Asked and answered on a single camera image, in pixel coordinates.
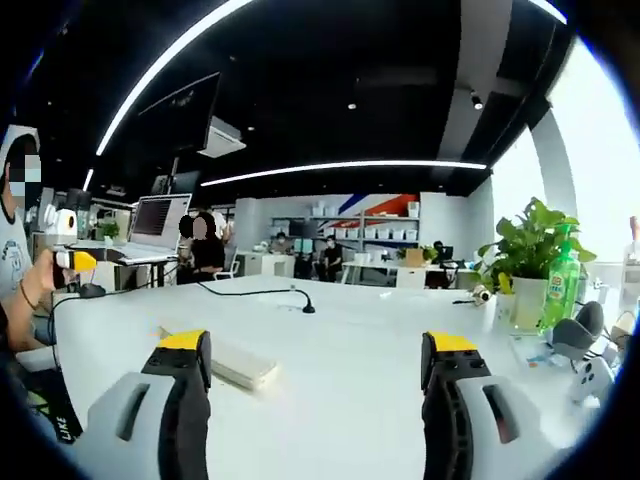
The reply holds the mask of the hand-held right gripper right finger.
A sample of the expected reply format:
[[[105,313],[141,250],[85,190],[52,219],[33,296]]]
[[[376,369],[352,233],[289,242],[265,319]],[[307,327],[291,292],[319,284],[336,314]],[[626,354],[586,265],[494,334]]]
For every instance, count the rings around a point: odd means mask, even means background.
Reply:
[[[426,332],[421,345],[425,479],[533,479],[555,452],[536,405],[491,374],[467,339]]]

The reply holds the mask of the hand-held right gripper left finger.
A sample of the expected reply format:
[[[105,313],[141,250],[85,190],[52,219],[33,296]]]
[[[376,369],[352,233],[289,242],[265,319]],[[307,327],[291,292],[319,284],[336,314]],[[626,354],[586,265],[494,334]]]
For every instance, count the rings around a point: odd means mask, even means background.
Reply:
[[[211,338],[163,338],[139,372],[123,375],[89,408],[74,443],[89,479],[207,479]]]

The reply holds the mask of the person's left hand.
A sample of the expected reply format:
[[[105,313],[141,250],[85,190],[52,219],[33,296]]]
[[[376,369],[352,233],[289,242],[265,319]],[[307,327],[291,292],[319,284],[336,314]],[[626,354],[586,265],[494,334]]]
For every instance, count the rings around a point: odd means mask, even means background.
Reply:
[[[55,265],[55,252],[45,249],[25,273],[21,284],[31,300],[39,299],[44,293],[50,293],[57,289],[54,283]]]

